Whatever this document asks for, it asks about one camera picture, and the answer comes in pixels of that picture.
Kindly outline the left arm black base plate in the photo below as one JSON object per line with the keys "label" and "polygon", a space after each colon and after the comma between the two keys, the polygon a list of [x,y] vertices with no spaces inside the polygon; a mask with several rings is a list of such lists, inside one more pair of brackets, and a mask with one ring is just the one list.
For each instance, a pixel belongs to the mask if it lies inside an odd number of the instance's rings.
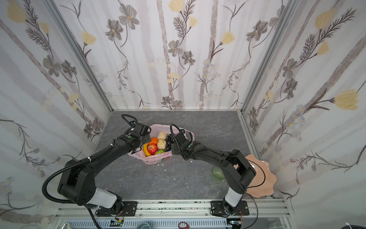
{"label": "left arm black base plate", "polygon": [[134,217],[137,210],[137,201],[118,200],[111,208],[99,207],[95,212],[98,217]]}

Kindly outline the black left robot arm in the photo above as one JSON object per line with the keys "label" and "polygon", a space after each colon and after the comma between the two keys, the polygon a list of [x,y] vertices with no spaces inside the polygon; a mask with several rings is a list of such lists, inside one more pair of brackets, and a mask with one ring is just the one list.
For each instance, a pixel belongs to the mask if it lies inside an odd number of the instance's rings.
{"label": "black left robot arm", "polygon": [[[96,186],[95,177],[108,165],[128,153],[136,153],[144,144],[151,141],[151,128],[141,124],[128,114],[122,114],[129,128],[111,144],[92,156],[79,161],[70,160],[65,167],[50,175],[42,186],[44,197],[52,202],[76,204],[86,208],[99,207],[108,214],[116,216],[124,211],[122,198],[110,191]],[[62,199],[52,196],[48,184],[57,176],[61,176],[57,192]]]}

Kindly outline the pink plastic bag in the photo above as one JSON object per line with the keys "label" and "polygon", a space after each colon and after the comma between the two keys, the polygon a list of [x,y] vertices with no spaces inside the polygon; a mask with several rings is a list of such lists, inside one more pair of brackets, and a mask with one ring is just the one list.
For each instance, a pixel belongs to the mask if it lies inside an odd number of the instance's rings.
{"label": "pink plastic bag", "polygon": [[[158,137],[158,134],[160,132],[166,132],[168,134],[170,134],[170,126],[169,125],[161,125],[161,124],[153,124],[151,125],[151,132],[150,132],[150,137]],[[142,148],[141,150],[137,151],[136,153],[132,154],[131,152],[128,153],[128,156],[130,157],[134,157],[136,159],[139,159],[141,161],[143,161],[145,164],[148,165],[153,165],[153,164],[158,164],[161,161],[167,160],[168,158],[172,157],[172,151],[167,151],[167,152],[163,152],[157,155],[152,155],[152,156],[146,156],[144,153],[144,149]]]}

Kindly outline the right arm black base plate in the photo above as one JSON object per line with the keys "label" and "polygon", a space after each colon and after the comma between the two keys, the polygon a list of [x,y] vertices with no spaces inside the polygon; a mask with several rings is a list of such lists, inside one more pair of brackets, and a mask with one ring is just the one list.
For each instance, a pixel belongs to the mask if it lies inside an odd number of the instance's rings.
{"label": "right arm black base plate", "polygon": [[212,200],[210,202],[210,214],[218,217],[240,217],[249,216],[247,202],[241,200],[234,211],[230,210],[229,205],[225,206],[222,200]]}

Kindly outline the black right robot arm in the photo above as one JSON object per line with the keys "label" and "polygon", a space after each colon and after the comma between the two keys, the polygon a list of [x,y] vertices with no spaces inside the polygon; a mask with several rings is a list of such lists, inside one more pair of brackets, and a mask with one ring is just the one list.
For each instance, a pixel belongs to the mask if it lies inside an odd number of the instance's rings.
{"label": "black right robot arm", "polygon": [[253,165],[257,163],[248,160],[243,154],[234,149],[231,152],[220,151],[193,140],[190,133],[190,139],[185,137],[185,131],[177,125],[170,125],[170,132],[173,138],[172,154],[180,155],[185,161],[201,160],[221,169],[228,183],[229,189],[223,199],[221,208],[224,216],[234,215],[239,209],[239,203],[248,189],[260,187],[266,180],[266,175],[262,183],[251,186],[251,182],[256,176]]}

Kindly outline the peach scalloped plate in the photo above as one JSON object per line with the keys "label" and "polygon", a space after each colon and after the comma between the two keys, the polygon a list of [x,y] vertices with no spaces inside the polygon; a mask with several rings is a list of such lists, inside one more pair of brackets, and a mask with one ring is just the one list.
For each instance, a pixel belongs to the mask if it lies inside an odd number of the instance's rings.
{"label": "peach scalloped plate", "polygon": [[274,194],[277,177],[270,171],[269,164],[266,161],[258,160],[254,155],[247,155],[245,158],[256,171],[256,176],[250,183],[247,193],[256,198]]}

